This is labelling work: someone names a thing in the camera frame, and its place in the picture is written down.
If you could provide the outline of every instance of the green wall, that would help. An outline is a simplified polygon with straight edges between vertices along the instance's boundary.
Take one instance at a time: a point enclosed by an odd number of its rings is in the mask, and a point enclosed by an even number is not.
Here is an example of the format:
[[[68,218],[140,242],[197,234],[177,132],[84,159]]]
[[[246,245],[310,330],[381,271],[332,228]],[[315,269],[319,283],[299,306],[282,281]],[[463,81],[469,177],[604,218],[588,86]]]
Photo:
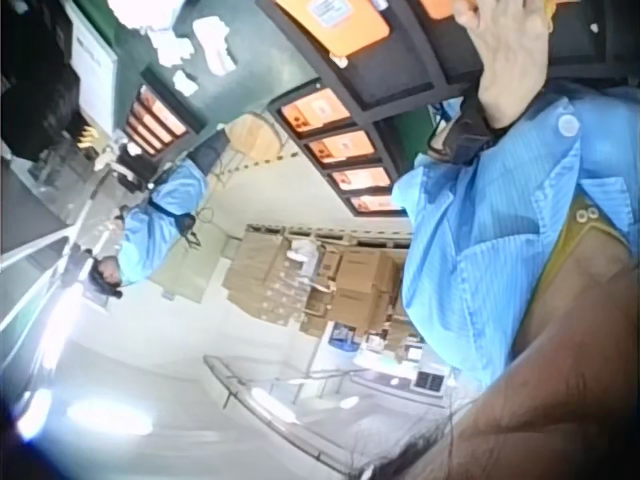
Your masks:
[[[102,39],[113,47],[120,23],[109,8],[107,0],[74,0],[74,3],[98,31]]]

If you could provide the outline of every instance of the person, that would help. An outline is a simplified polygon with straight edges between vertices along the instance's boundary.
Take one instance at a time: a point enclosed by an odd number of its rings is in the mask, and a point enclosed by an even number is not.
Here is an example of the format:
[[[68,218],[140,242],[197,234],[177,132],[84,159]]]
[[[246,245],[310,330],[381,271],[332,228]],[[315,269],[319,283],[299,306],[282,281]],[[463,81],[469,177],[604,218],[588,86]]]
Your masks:
[[[544,8],[454,3],[480,84],[393,191],[414,230],[409,317],[484,391],[354,479],[622,478],[634,460],[640,94],[545,85]]]
[[[193,214],[207,192],[207,175],[229,144],[225,130],[218,130],[188,153],[146,202],[121,209],[115,219],[124,231],[120,251],[96,259],[89,271],[88,280],[97,292],[121,298],[121,287],[148,278],[162,265],[176,240],[193,226]]]

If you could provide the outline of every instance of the hair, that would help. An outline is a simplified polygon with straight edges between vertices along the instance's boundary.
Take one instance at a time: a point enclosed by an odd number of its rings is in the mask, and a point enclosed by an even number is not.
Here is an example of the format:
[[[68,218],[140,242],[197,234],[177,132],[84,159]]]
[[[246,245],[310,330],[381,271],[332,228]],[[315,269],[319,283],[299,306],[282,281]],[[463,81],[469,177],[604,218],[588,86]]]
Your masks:
[[[89,270],[89,282],[91,286],[101,295],[106,295],[108,297],[114,297],[117,299],[122,298],[122,291],[119,288],[122,286],[122,282],[118,282],[117,284],[107,282],[102,275],[102,272],[98,270],[100,263],[105,259],[110,257],[104,257],[102,259],[96,259],[91,265],[91,270]]]
[[[445,436],[453,421],[451,413],[434,431],[414,437],[400,453],[377,464],[368,465],[347,475],[346,480],[399,480],[431,451]]]

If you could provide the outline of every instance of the blue uniform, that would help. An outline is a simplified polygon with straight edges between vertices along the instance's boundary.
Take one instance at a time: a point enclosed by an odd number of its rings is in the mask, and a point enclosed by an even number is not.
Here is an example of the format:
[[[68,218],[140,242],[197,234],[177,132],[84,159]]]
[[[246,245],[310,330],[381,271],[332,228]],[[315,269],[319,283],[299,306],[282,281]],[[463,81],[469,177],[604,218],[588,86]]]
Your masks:
[[[207,191],[207,179],[191,160],[182,162],[158,185],[151,199],[171,213],[194,214]],[[164,262],[180,237],[173,218],[137,205],[125,217],[124,240],[118,254],[123,285],[149,277]]]
[[[446,362],[484,386],[502,374],[577,189],[637,257],[639,132],[638,90],[557,85],[473,165],[423,156],[400,179],[405,308]]]

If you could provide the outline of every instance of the white sign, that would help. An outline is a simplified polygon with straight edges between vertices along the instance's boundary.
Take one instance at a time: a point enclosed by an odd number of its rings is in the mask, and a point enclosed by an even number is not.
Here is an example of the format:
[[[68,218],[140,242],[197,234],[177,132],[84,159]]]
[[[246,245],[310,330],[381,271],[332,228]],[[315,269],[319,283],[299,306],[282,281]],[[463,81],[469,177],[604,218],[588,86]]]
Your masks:
[[[65,9],[73,22],[71,66],[80,77],[80,108],[112,135],[118,57],[72,2]]]

